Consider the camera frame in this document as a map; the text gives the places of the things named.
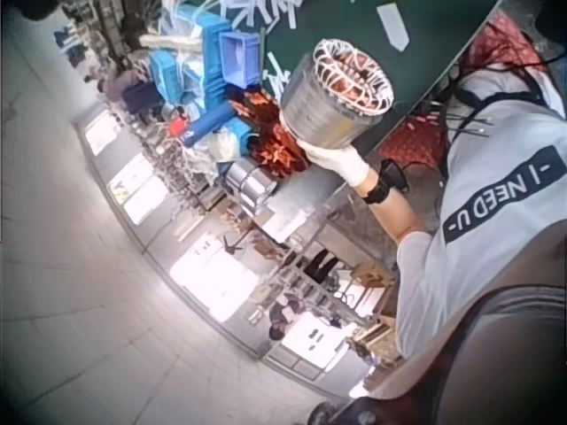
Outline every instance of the white shirt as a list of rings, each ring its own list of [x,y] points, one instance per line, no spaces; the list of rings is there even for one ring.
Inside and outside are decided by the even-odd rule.
[[[415,232],[398,248],[397,344],[407,358],[475,297],[541,230],[567,219],[567,123],[561,98],[543,73],[538,80],[552,109],[500,101],[488,138],[459,135],[451,146],[440,229]],[[462,82],[481,99],[527,87],[516,76],[476,72]],[[463,108],[462,104],[451,104]]]

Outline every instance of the black printed label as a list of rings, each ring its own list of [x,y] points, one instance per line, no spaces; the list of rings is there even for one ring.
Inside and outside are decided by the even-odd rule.
[[[477,191],[443,223],[445,243],[490,220],[507,204],[523,201],[567,173],[555,146],[540,149],[499,182]]]

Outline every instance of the workbench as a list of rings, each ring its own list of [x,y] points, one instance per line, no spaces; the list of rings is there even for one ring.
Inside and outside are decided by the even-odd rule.
[[[381,122],[353,142],[362,156],[373,151],[431,90],[499,0],[399,0],[396,4],[410,40],[403,52],[391,46],[377,14],[379,5],[391,2],[305,0],[296,9],[297,29],[290,29],[287,16],[282,15],[266,40],[266,52],[274,53],[283,70],[293,71],[322,38],[348,41],[377,60],[392,82],[395,102]],[[257,12],[254,22],[254,28],[243,22],[239,29],[259,31],[264,26]],[[264,67],[270,67],[267,60]],[[334,173],[311,166],[281,182],[268,202],[268,211],[255,220],[277,242],[283,242],[343,184]]]

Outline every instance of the hand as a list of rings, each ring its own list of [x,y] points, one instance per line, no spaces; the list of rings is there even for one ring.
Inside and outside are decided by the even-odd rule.
[[[353,146],[342,149],[324,149],[302,140],[298,140],[298,145],[306,152],[311,162],[334,171],[353,188],[362,184],[369,174],[370,166]]]

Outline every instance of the white tile floor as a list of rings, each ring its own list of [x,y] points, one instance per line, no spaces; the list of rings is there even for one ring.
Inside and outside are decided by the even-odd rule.
[[[97,95],[54,15],[3,16],[2,390],[31,423],[282,424],[321,401],[220,337],[136,252],[71,120]]]

